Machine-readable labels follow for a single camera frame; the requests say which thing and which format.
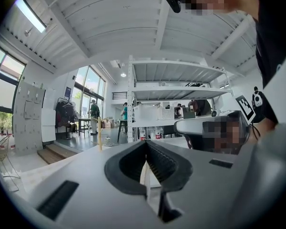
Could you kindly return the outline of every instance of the white ceiling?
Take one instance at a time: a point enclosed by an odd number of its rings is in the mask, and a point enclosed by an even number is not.
[[[255,26],[244,29],[219,58],[212,54],[246,20],[246,14],[194,16],[173,13],[165,0],[26,0],[47,29],[39,33],[17,7],[12,7],[0,35],[15,39],[62,74],[102,62],[115,81],[135,59],[180,60],[246,73],[256,66]],[[24,35],[31,29],[30,37]],[[125,68],[114,68],[120,60]]]

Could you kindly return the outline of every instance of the person in teal shirt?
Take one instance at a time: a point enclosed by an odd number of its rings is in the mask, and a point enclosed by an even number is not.
[[[123,116],[123,120],[127,120],[127,103],[124,103],[124,109],[121,113],[121,116]]]

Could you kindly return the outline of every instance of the black slot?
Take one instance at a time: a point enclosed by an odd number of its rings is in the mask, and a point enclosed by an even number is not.
[[[209,163],[212,165],[221,166],[221,167],[228,168],[228,169],[230,169],[233,165],[233,163],[218,160],[218,159],[212,159]]]
[[[44,216],[55,220],[75,192],[78,185],[79,184],[76,182],[65,181],[37,208],[37,210]]]

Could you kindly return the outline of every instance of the white shelving unit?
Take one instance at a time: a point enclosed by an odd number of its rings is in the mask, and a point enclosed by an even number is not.
[[[191,99],[213,99],[223,94],[233,95],[231,85],[229,89],[211,88],[210,82],[220,75],[225,74],[230,84],[229,77],[223,69],[180,61],[147,60],[134,61],[129,56],[128,65],[128,142],[133,141],[133,127],[173,125],[178,119],[144,121],[137,120],[132,123],[132,101],[135,98],[140,102],[178,101]],[[209,87],[191,86],[137,86],[137,83],[202,83]]]

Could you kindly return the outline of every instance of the wooden step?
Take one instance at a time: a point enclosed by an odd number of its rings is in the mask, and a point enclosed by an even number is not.
[[[38,150],[37,154],[49,165],[63,160],[63,158],[48,149]]]
[[[46,145],[46,149],[50,150],[51,152],[53,152],[55,155],[59,156],[62,159],[69,158],[77,154],[73,151],[60,147],[56,144]]]

